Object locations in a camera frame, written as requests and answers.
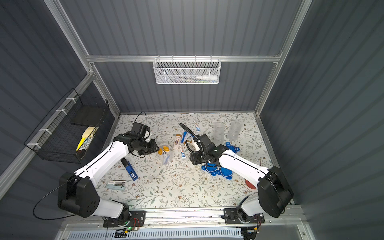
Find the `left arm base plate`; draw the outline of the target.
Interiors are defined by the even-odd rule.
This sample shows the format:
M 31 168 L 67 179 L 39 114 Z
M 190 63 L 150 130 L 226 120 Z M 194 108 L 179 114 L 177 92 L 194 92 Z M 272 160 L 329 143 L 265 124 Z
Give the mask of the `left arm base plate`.
M 146 211 L 129 211 L 123 213 L 122 217 L 109 218 L 103 217 L 104 228 L 135 228 L 142 227 L 146 219 Z

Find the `blue-lid clear container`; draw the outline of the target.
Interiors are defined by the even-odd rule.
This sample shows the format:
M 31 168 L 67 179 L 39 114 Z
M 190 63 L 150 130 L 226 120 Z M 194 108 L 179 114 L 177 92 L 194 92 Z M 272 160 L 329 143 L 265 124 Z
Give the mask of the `blue-lid clear container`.
M 161 145 L 158 150 L 158 154 L 161 157 L 162 163 L 168 165 L 171 163 L 173 158 L 173 152 L 168 145 Z
M 215 123 L 214 125 L 214 143 L 221 145 L 224 143 L 225 125 L 223 123 Z
M 241 129 L 242 129 L 242 124 L 240 121 L 231 122 L 231 126 L 228 131 L 228 139 L 231 141 L 237 140 L 241 132 Z

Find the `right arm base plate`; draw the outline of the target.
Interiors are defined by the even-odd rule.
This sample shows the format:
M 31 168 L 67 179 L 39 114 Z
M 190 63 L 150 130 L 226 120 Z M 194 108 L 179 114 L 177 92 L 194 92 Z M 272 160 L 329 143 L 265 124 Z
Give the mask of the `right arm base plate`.
M 263 224 L 265 218 L 262 214 L 248 216 L 242 209 L 238 208 L 224 208 L 224 213 L 221 216 L 228 225 L 231 224 Z

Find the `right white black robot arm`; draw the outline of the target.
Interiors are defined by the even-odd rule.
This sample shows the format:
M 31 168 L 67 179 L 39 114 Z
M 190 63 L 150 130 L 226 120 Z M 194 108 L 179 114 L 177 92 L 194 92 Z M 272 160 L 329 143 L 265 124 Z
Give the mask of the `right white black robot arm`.
M 294 196 L 282 170 L 257 165 L 234 153 L 227 146 L 216 146 L 207 135 L 192 137 L 190 161 L 194 165 L 214 164 L 243 177 L 257 188 L 257 195 L 245 197 L 237 206 L 237 216 L 242 222 L 258 214 L 278 218 Z

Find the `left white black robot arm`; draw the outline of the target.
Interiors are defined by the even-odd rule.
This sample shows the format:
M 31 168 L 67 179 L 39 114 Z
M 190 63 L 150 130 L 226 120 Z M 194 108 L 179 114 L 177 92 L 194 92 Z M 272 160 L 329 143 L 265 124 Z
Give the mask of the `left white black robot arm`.
M 104 151 L 84 167 L 60 177 L 58 207 L 83 218 L 99 216 L 127 222 L 130 219 L 128 205 L 102 199 L 96 191 L 96 185 L 118 161 L 131 152 L 137 151 L 142 157 L 159 149 L 154 139 L 141 142 L 127 133 L 116 136 Z

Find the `small toothpaste tube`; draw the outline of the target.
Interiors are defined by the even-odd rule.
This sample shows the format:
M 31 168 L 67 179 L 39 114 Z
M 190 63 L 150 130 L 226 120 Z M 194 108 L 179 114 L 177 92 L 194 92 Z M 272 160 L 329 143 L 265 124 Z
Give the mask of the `small toothpaste tube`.
M 182 159 L 185 159 L 186 158 L 186 155 L 185 155 L 185 152 L 184 152 L 184 149 L 182 146 L 179 146 L 179 150 L 180 150 L 180 153 L 181 153 L 181 156 L 182 156 Z
M 196 127 L 197 132 L 200 133 L 201 132 L 201 128 L 199 127 L 199 125 L 197 124 L 196 121 L 194 121 L 194 125 Z

